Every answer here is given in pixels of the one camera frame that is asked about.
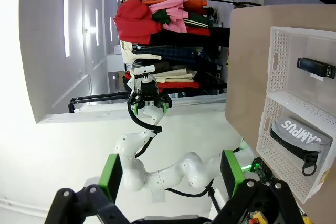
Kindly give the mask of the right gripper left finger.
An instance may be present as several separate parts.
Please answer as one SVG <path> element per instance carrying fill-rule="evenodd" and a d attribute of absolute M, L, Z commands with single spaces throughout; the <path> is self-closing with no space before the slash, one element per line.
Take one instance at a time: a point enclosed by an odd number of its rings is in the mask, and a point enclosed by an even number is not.
<path fill-rule="evenodd" d="M 52 201 L 45 223 L 84 223 L 95 216 L 100 223 L 123 223 L 123 214 L 115 205 L 122 178 L 118 154 L 110 154 L 96 184 L 75 192 L 59 189 Z"/>

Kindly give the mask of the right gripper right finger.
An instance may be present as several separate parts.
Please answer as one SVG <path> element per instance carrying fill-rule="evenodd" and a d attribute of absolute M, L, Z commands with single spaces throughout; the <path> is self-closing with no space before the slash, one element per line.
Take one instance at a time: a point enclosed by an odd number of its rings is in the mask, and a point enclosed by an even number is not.
<path fill-rule="evenodd" d="M 283 180 L 268 185 L 246 178 L 233 151 L 223 150 L 220 171 L 229 199 L 214 223 L 304 223 L 296 200 Z"/>

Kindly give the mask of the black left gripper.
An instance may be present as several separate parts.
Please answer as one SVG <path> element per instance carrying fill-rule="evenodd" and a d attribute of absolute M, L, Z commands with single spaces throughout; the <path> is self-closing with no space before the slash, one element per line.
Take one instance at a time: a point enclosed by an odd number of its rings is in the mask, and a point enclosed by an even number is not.
<path fill-rule="evenodd" d="M 145 106 L 158 106 L 166 114 L 172 107 L 172 100 L 167 94 L 160 94 L 157 83 L 154 80 L 141 81 L 140 96 L 131 95 L 128 98 L 128 110 L 134 115 Z"/>

